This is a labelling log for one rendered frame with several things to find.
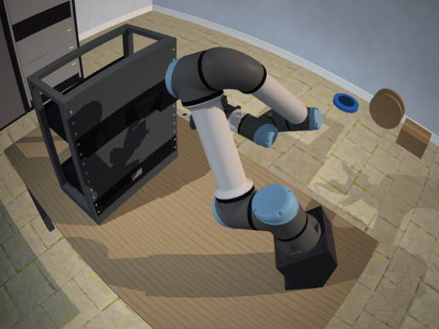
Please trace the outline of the dark grey server rack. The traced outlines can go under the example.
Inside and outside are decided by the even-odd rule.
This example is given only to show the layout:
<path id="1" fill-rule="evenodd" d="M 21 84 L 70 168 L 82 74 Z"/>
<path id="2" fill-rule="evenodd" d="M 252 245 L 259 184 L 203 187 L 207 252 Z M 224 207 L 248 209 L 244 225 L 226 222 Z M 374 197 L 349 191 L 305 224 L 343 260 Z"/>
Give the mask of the dark grey server rack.
<path id="1" fill-rule="evenodd" d="M 134 53 L 133 33 L 158 41 Z M 124 56 L 64 92 L 41 80 L 120 35 Z M 180 98 L 165 85 L 176 47 L 175 37 L 125 24 L 26 77 L 60 187 L 98 225 L 178 157 Z M 49 128 L 70 147 L 62 164 Z"/>

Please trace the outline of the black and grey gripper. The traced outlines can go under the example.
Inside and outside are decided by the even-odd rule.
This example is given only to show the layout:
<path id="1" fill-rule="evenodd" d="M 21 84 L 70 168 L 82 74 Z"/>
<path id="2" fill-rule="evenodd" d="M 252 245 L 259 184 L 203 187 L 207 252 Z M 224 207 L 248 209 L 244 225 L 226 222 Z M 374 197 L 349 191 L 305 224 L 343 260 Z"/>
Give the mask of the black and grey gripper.
<path id="1" fill-rule="evenodd" d="M 227 96 L 226 96 L 226 95 L 223 95 L 223 97 L 221 98 L 221 103 L 222 103 L 222 105 L 223 105 L 223 109 L 224 109 L 224 111 L 225 111 L 226 119 L 228 120 L 230 114 L 231 114 L 234 110 L 241 109 L 241 107 L 238 106 L 238 105 L 237 105 L 236 107 L 234 107 L 234 106 L 228 104 L 227 101 L 228 101 L 228 100 L 227 100 Z M 190 115 L 192 115 L 192 114 L 183 114 L 182 116 L 183 116 L 183 117 L 187 117 L 187 118 L 189 118 Z"/>

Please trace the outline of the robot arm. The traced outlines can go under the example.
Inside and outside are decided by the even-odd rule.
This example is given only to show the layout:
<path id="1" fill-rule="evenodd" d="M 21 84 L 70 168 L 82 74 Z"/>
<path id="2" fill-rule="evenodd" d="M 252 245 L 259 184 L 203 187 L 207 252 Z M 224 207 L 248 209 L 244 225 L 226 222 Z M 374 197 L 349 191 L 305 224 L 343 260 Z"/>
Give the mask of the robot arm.
<path id="1" fill-rule="evenodd" d="M 191 111 L 189 126 L 198 131 L 217 185 L 212 202 L 215 220 L 231 229 L 271 232 L 287 257 L 310 253 L 321 237 L 317 219 L 304 211 L 285 185 L 255 190 L 245 176 L 231 131 L 269 148 L 278 132 L 320 129 L 321 111 L 306 107 L 253 57 L 226 47 L 175 59 L 166 71 L 165 85 Z M 227 120 L 221 103 L 226 89 L 251 94 L 271 109 L 259 117 L 237 109 Z"/>

